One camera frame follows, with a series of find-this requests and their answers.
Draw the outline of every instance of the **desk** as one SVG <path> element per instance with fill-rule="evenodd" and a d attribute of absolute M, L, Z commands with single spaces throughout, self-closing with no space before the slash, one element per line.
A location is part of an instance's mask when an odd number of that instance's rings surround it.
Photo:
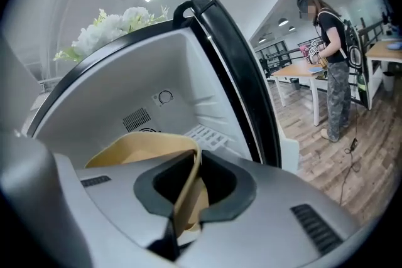
<path fill-rule="evenodd" d="M 367 67 L 369 72 L 369 110 L 372 106 L 372 98 L 374 97 L 379 85 L 381 84 L 382 75 L 381 72 L 377 77 L 374 76 L 372 69 L 372 62 L 374 60 L 382 62 L 395 62 L 402 63 L 402 50 L 389 50 L 388 44 L 395 43 L 395 41 L 378 41 L 367 53 Z"/>
<path fill-rule="evenodd" d="M 318 73 L 310 73 L 308 70 L 313 67 L 322 67 L 321 65 L 311 65 L 307 63 L 306 60 L 302 60 L 299 62 L 295 62 L 291 65 L 288 65 L 277 72 L 272 74 L 272 77 L 275 79 L 276 87 L 278 88 L 279 96 L 281 98 L 282 106 L 286 106 L 285 100 L 283 98 L 283 94 L 281 92 L 280 83 L 278 77 L 295 77 L 295 78 L 308 78 L 310 79 L 310 88 L 313 94 L 313 108 L 314 108 L 314 125 L 318 126 L 320 120 L 320 112 L 318 109 L 318 92 L 317 92 L 317 84 L 315 83 L 315 78 L 324 73 L 324 71 Z"/>

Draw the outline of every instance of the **blue object on table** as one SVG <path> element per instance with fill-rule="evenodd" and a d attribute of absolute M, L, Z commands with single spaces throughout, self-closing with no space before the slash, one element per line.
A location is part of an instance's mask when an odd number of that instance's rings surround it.
<path fill-rule="evenodd" d="M 312 74 L 315 74 L 315 73 L 318 73 L 318 72 L 322 72 L 323 69 L 321 67 L 312 67 L 312 68 L 309 68 L 308 71 L 310 73 L 312 73 Z"/>
<path fill-rule="evenodd" d="M 389 50 L 402 50 L 402 43 L 393 43 L 393 44 L 389 44 L 387 45 L 387 48 Z"/>

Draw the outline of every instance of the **flower bouquet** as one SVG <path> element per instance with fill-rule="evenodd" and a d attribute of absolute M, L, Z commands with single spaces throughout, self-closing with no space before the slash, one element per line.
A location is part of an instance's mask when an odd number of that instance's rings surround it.
<path fill-rule="evenodd" d="M 72 60 L 81 62 L 99 48 L 133 31 L 167 20 L 168 9 L 161 7 L 162 15 L 155 17 L 144 7 L 131 7 L 124 14 L 107 15 L 99 10 L 99 17 L 87 29 L 82 28 L 77 41 L 70 48 L 59 51 L 53 60 Z"/>

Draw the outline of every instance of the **gray pants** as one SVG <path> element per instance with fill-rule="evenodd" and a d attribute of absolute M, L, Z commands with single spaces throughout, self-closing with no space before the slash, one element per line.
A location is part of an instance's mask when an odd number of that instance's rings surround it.
<path fill-rule="evenodd" d="M 349 66 L 347 62 L 328 63 L 328 137 L 339 140 L 340 127 L 349 125 Z"/>

